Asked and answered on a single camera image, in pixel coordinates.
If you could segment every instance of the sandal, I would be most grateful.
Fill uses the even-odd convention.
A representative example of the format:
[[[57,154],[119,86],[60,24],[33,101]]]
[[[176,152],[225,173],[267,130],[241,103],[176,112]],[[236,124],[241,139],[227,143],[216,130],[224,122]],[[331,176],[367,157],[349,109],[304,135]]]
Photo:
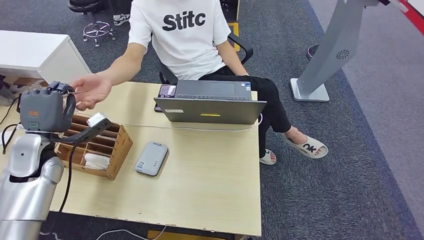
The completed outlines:
[[[273,162],[271,160],[271,154],[274,154],[274,153],[271,150],[265,148],[265,156],[259,158],[259,162],[261,162],[263,164],[266,164],[266,165],[274,165],[274,164],[276,164],[276,162],[277,162],[277,156],[275,156],[275,154],[274,154],[275,161]]]
[[[314,139],[310,136],[305,135],[306,138],[307,138],[306,142],[304,142],[302,144],[294,144],[290,139],[288,139],[286,137],[286,135],[284,133],[281,134],[281,135],[282,135],[282,139],[284,140],[284,142],[288,143],[289,145],[291,145],[295,149],[299,150],[299,152],[301,154],[303,154],[306,157],[309,157],[311,159],[320,159],[320,158],[325,157],[329,153],[329,149],[324,143],[322,143],[322,142],[320,142],[320,141],[318,141],[318,140],[316,140],[316,139]],[[318,155],[315,155],[317,150],[322,148],[322,147],[324,147],[324,149],[322,149],[321,152]]]

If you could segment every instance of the gray laptop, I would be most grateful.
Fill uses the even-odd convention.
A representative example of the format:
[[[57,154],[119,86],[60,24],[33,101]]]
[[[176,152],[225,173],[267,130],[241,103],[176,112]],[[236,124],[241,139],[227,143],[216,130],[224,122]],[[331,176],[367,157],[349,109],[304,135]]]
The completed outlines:
[[[171,122],[249,124],[258,119],[266,101],[160,98],[154,101]]]
[[[241,81],[178,80],[175,98],[154,101],[171,122],[252,125],[267,104]]]

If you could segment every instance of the wooden organizer box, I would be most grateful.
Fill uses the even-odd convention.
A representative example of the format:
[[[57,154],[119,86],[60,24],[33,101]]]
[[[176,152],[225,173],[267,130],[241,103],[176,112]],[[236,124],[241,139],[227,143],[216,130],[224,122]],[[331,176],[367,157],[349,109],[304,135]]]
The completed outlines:
[[[74,115],[72,117],[70,129],[64,133],[64,137],[73,136],[87,129],[89,127],[87,119],[88,117],[85,116]],[[104,130],[100,135],[97,135],[97,137],[89,142],[77,145],[72,156],[72,169],[114,180],[132,145],[133,141],[124,127],[113,123],[111,127]],[[72,147],[72,144],[68,143],[58,143],[56,147],[57,156],[63,160],[63,164],[67,168],[69,168],[69,157]],[[96,170],[85,167],[86,160],[84,159],[84,155],[86,153],[109,157],[109,166],[106,170]]]

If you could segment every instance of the power bank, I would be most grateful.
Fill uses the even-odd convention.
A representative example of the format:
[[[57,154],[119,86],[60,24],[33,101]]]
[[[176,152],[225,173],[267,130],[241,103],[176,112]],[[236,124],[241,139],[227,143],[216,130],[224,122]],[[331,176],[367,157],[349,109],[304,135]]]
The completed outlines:
[[[167,155],[168,147],[165,144],[150,141],[141,151],[135,164],[135,170],[149,176],[156,176],[162,167]]]

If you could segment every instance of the black cable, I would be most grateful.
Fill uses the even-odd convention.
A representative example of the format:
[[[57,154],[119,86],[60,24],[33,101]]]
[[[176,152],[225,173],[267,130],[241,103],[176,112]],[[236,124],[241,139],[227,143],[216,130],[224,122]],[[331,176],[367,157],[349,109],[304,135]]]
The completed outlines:
[[[68,172],[68,176],[67,176],[67,185],[66,185],[66,191],[65,191],[65,196],[63,197],[63,201],[62,201],[62,205],[60,206],[59,209],[59,213],[62,212],[62,210],[65,207],[65,203],[66,200],[68,199],[68,194],[69,194],[69,188],[71,187],[71,177],[72,177],[72,157],[74,156],[74,152],[75,149],[77,148],[77,143],[75,143],[72,146],[72,150],[70,151],[70,155],[69,155],[69,172]]]
[[[12,109],[12,107],[13,107],[13,104],[15,104],[16,100],[18,100],[18,99],[19,99],[19,97],[15,98],[15,99],[12,101],[12,104],[9,106],[9,109],[8,109],[8,110],[7,110],[7,112],[6,112],[6,115],[4,115],[3,119],[1,120],[0,125],[2,125],[2,124],[3,124],[3,122],[6,120],[6,117],[9,115],[9,112],[11,111],[11,109]]]
[[[1,144],[2,144],[2,146],[3,146],[3,155],[5,155],[5,154],[6,154],[6,148],[7,148],[8,144],[9,144],[9,143],[11,142],[11,140],[12,140],[12,137],[13,137],[13,135],[14,135],[14,134],[15,134],[15,132],[16,132],[16,127],[18,126],[18,124],[19,124],[19,123],[10,124],[9,126],[5,127],[5,128],[3,129],[3,132],[1,133]],[[12,134],[10,135],[9,139],[7,140],[7,142],[5,143],[5,132],[8,130],[8,128],[13,127],[13,126],[14,126],[14,129],[13,129],[13,131],[12,131]]]

